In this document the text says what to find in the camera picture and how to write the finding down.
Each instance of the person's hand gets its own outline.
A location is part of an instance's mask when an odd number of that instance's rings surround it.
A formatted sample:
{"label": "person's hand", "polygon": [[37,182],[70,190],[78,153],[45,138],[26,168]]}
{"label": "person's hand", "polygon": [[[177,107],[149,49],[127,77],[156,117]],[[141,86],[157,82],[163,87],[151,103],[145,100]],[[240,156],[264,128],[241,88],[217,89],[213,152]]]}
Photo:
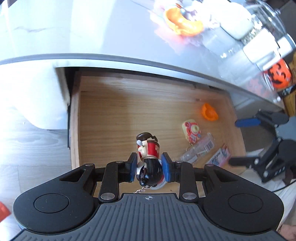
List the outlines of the person's hand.
{"label": "person's hand", "polygon": [[283,224],[279,234],[289,241],[296,241],[296,226]]}

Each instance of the keychain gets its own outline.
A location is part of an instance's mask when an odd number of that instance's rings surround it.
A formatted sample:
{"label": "keychain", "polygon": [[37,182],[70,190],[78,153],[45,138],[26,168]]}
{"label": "keychain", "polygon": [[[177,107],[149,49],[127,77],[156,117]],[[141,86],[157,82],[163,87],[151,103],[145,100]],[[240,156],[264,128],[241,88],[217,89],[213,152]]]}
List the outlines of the keychain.
{"label": "keychain", "polygon": [[159,144],[156,136],[144,132],[136,137],[141,161],[137,166],[137,180],[142,186],[135,193],[144,192],[146,189],[156,187],[163,178],[162,166],[159,163]]}

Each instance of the orange bowl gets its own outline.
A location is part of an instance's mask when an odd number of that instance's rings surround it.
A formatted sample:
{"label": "orange bowl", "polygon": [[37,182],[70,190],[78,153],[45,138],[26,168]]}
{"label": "orange bowl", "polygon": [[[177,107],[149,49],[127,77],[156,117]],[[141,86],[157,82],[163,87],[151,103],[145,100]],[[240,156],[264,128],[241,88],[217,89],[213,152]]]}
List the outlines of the orange bowl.
{"label": "orange bowl", "polygon": [[216,121],[219,119],[216,110],[208,103],[202,105],[201,114],[208,121]]}
{"label": "orange bowl", "polygon": [[178,35],[195,36],[204,30],[201,21],[190,21],[183,17],[181,9],[174,7],[165,11],[167,25]]}

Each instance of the open drawer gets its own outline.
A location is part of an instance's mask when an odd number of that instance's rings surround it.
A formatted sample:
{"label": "open drawer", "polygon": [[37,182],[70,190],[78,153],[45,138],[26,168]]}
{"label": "open drawer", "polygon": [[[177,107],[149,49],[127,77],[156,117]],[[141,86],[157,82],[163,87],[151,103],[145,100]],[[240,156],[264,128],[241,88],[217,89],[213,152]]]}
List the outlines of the open drawer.
{"label": "open drawer", "polygon": [[[205,102],[215,107],[219,120],[211,122],[201,116]],[[175,160],[189,146],[181,125],[191,118],[199,124],[202,135],[210,132],[215,138],[215,147],[195,167],[203,167],[224,143],[232,156],[245,155],[241,131],[234,126],[234,108],[224,91],[133,74],[77,72],[70,114],[72,168],[126,161],[131,152],[137,152],[136,136],[146,131],[158,138],[160,153],[168,152]],[[235,174],[244,170],[227,164],[224,168]],[[139,188],[138,181],[120,184],[121,193]],[[178,189],[179,184],[167,183],[149,192],[178,193]]]}

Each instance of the orange object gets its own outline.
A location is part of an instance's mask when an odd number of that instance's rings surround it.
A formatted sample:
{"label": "orange object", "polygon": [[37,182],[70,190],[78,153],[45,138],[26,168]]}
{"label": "orange object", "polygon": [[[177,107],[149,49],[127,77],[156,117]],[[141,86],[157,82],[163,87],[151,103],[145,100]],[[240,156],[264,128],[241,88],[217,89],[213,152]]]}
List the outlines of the orange object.
{"label": "orange object", "polygon": [[267,73],[273,87],[276,89],[288,87],[292,80],[291,71],[283,59],[274,64]]}
{"label": "orange object", "polygon": [[202,116],[208,121],[216,121],[219,119],[219,116],[215,109],[208,103],[202,105],[201,110]]}
{"label": "orange object", "polygon": [[178,35],[195,36],[204,30],[201,21],[190,21],[183,17],[181,9],[174,7],[165,11],[164,19]]}
{"label": "orange object", "polygon": [[0,202],[0,222],[10,215],[10,211],[5,205]]}

